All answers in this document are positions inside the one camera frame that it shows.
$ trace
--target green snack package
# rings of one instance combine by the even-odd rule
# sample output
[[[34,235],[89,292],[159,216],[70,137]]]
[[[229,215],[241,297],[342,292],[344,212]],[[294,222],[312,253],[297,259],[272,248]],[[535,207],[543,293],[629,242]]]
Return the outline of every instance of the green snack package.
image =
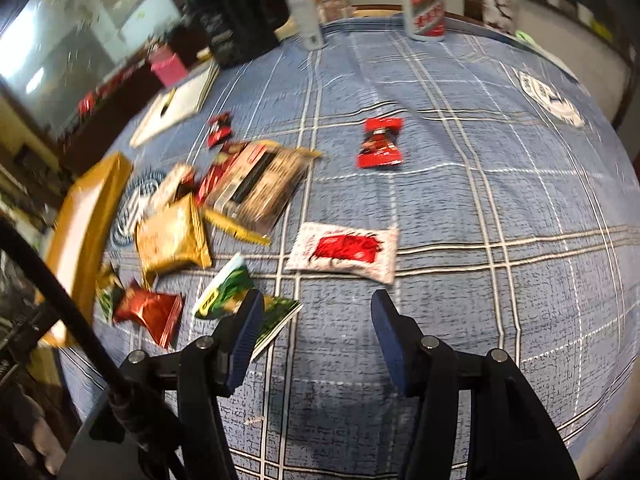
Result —
[[[197,319],[218,319],[236,313],[250,288],[255,288],[242,254],[236,253],[217,273],[197,299],[193,315]],[[267,348],[280,330],[297,314],[302,304],[297,300],[264,297],[262,325],[255,343],[252,361]]]
[[[124,287],[111,262],[103,263],[95,277],[95,296],[100,303],[104,320],[110,325],[113,311],[124,297]]]

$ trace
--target screw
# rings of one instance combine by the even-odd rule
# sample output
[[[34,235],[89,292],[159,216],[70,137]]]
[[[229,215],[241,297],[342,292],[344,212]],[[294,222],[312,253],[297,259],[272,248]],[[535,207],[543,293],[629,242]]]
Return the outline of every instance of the screw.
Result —
[[[144,360],[146,354],[142,350],[134,350],[129,354],[129,362],[133,364],[137,364],[140,361]]]
[[[420,339],[420,344],[427,350],[433,350],[440,344],[440,342],[438,341],[438,338],[436,336],[426,335],[422,339]]]
[[[507,354],[507,352],[505,352],[501,348],[494,348],[493,350],[491,350],[491,357],[494,359],[494,361],[503,363],[509,358],[509,354]]]
[[[213,338],[210,335],[204,335],[196,339],[196,346],[200,350],[206,350],[213,345]]]

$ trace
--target logo print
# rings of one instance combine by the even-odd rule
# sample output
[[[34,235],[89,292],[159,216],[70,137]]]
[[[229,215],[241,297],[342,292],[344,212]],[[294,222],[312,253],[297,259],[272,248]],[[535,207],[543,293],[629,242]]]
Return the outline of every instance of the logo print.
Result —
[[[126,247],[133,242],[136,224],[142,219],[151,196],[156,192],[165,176],[164,171],[146,170],[130,181],[111,227],[111,243],[113,245]]]
[[[571,101],[568,101],[549,85],[531,77],[529,74],[520,72],[519,75],[520,85],[524,93],[542,106],[547,112],[575,128],[584,126],[584,120],[580,117],[580,112]]]

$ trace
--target blue gripper pad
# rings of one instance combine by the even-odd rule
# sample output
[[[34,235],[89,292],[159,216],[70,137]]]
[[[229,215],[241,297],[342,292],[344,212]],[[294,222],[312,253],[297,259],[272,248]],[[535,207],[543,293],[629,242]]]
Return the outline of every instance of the blue gripper pad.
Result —
[[[226,368],[224,386],[229,395],[244,381],[262,323],[263,311],[264,298],[258,290],[252,288],[247,292],[238,312],[230,318],[231,326],[218,348],[218,370]]]
[[[392,383],[404,396],[412,393],[413,363],[422,338],[418,324],[401,316],[383,288],[371,297],[371,320]]]

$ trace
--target pink box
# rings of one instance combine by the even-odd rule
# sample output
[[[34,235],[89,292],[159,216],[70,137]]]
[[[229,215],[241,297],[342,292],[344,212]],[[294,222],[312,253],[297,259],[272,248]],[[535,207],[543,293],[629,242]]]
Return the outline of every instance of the pink box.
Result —
[[[174,54],[174,51],[171,50],[169,45],[164,44],[158,46],[153,52],[149,53],[146,57],[151,64],[160,63],[161,61],[166,61],[171,59],[171,56]]]
[[[166,88],[174,86],[188,74],[177,54],[173,54],[165,61],[153,63],[151,71],[158,76],[158,79]]]

